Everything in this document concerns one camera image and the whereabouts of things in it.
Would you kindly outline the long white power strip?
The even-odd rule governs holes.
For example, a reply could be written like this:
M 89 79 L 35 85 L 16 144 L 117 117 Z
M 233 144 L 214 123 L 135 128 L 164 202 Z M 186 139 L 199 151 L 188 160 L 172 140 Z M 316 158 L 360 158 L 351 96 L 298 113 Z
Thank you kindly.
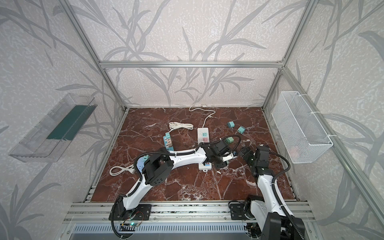
M 197 129 L 198 143 L 208 143 L 210 141 L 209 129 L 208 128 L 198 128 Z M 199 170 L 207 172 L 212 169 L 211 163 L 200 163 Z

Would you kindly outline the teal power strip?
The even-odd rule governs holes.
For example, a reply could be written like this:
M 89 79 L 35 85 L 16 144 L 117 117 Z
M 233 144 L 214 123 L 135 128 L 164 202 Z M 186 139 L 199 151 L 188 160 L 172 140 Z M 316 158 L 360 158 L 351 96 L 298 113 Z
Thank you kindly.
M 171 140 L 170 133 L 165 133 L 165 136 L 163 137 L 163 140 L 164 140 L 165 148 L 168 151 L 174 151 L 174 147 L 173 147 L 173 143 L 172 143 L 172 140 Z

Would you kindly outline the green charger plug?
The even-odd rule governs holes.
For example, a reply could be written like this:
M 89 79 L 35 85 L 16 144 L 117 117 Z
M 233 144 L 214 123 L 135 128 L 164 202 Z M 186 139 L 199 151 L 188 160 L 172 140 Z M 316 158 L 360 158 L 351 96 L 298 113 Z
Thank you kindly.
M 231 143 L 234 142 L 234 138 L 233 138 L 233 137 L 228 137 L 228 138 L 225 139 L 225 142 L 226 142 L 227 144 L 231 144 Z

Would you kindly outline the pink charger plug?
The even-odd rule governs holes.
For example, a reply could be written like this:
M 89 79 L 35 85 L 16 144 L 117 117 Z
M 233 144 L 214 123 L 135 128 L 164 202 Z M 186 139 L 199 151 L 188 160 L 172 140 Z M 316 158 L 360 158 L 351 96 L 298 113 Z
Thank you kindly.
M 170 140 L 167 140 L 167 146 L 168 146 L 169 148 L 173 146 L 173 143 L 172 143 L 171 139 L 170 139 Z

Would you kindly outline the light blue square socket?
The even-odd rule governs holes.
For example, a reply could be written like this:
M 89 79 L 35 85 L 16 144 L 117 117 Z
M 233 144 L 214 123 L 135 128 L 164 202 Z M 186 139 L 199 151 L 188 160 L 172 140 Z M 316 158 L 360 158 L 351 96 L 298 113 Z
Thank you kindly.
M 142 173 L 142 170 L 143 170 L 143 168 L 145 166 L 145 162 L 146 162 L 146 161 L 145 162 L 143 161 L 143 157 L 139 158 L 137 161 L 137 168 L 138 168 L 140 173 Z

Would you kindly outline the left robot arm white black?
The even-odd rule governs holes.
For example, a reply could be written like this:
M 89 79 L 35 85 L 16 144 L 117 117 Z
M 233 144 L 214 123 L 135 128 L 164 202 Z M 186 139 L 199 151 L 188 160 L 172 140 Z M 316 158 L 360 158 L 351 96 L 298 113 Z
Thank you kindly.
M 112 206 L 110 221 L 123 221 L 131 218 L 137 211 L 142 198 L 152 187 L 161 185 L 172 170 L 191 165 L 212 163 L 219 168 L 236 156 L 225 140 L 213 143 L 200 143 L 195 149 L 185 151 L 167 151 L 163 148 L 156 152 L 147 152 L 134 160 L 134 169 L 139 179 L 131 190 L 119 195 Z

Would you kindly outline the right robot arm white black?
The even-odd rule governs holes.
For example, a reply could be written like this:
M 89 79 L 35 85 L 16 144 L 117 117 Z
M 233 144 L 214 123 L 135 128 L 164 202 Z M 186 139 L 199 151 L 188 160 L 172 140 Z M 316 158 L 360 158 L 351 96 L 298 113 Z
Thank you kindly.
M 287 167 L 277 174 L 269 168 L 269 156 L 274 155 L 287 163 Z M 243 147 L 239 156 L 250 167 L 262 197 L 249 195 L 244 203 L 244 212 L 248 219 L 254 219 L 259 225 L 255 231 L 260 240 L 304 240 L 305 226 L 302 219 L 294 216 L 287 206 L 278 188 L 277 178 L 291 168 L 289 161 L 270 148 L 258 146 L 253 152 Z

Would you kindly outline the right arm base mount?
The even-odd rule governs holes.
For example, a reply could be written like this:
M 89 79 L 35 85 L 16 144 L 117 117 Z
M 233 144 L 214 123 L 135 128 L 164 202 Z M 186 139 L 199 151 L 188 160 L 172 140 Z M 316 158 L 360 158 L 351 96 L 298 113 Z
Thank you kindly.
M 245 210 L 242 202 L 229 202 L 231 220 L 255 220 L 256 218 Z

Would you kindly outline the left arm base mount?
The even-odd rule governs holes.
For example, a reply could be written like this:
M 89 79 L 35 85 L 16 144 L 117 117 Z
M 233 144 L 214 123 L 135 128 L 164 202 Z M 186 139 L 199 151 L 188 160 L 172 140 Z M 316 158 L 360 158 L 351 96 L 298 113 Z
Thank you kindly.
M 109 221 L 148 221 L 151 214 L 151 204 L 140 204 L 133 210 L 123 211 L 115 207 L 114 212 L 109 215 Z

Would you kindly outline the aluminium frame rail front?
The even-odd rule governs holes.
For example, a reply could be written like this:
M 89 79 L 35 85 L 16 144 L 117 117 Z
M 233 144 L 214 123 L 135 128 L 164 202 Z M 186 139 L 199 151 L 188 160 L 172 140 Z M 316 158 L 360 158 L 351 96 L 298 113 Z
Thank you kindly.
M 174 201 L 150 202 L 152 205 L 147 223 L 210 223 L 229 222 L 227 201 Z M 64 221 L 72 223 L 107 223 L 113 203 L 73 203 Z

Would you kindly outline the clear plastic wall tray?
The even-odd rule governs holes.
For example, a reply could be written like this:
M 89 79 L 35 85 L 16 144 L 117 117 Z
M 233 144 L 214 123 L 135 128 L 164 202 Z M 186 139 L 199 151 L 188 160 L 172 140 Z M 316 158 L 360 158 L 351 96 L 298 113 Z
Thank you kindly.
M 10 151 L 24 163 L 55 163 L 74 140 L 96 107 L 94 97 L 67 94 Z

